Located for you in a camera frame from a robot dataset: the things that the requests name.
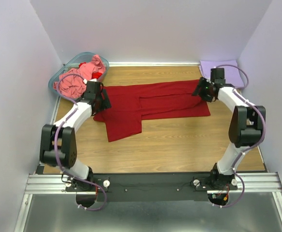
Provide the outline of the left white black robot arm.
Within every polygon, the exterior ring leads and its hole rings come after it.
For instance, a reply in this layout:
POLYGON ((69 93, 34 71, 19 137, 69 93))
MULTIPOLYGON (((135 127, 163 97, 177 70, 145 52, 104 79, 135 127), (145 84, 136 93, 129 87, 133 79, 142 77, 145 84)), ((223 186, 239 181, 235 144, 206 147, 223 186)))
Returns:
POLYGON ((95 81, 88 81, 85 92, 72 103, 62 119, 42 127, 40 162, 76 177, 77 186, 87 191, 93 186, 93 172, 77 158, 76 132, 88 118, 111 108, 111 103, 103 83, 95 81))

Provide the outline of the dark red t shirt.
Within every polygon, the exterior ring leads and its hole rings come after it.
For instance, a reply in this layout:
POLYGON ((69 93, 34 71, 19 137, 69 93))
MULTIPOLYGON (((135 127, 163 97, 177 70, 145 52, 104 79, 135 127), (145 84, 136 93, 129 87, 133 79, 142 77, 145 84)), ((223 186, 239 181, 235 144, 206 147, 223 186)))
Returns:
POLYGON ((192 95, 197 84, 188 80, 106 87, 111 108, 93 119, 105 123, 108 141, 113 142, 141 133, 143 120, 209 116, 207 103, 192 95))

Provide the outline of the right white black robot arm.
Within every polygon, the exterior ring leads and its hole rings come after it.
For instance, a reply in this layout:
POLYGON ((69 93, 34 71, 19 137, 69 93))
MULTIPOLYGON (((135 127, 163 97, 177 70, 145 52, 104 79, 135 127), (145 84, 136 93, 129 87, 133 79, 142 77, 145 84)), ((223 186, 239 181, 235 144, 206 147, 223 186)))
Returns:
POLYGON ((212 68, 210 79, 201 77, 193 92, 193 96, 199 96, 206 102, 221 101, 233 113, 228 131, 230 144, 223 157, 214 164, 208 177, 193 181, 196 188, 205 190, 231 184, 244 156, 263 142, 266 133, 265 107, 254 105, 239 94, 237 87, 228 84, 224 67, 212 68))

